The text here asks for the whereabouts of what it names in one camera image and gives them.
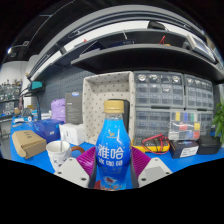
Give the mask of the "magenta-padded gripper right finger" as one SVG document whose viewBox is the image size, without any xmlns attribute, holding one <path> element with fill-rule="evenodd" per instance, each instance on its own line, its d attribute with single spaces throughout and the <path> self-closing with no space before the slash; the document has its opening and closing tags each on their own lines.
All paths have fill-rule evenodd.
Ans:
<svg viewBox="0 0 224 224">
<path fill-rule="evenodd" d="M 130 173 L 132 186 L 140 188 L 170 175 L 172 171 L 160 158 L 151 158 L 139 149 L 132 148 Z"/>
</svg>

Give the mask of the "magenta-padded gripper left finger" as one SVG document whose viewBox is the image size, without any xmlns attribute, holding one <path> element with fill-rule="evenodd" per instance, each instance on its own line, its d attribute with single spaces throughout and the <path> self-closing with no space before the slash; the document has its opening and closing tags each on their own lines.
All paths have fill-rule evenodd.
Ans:
<svg viewBox="0 0 224 224">
<path fill-rule="evenodd" d="M 95 148 L 92 147 L 77 158 L 69 157 L 55 175 L 84 188 L 95 186 L 97 163 Z"/>
</svg>

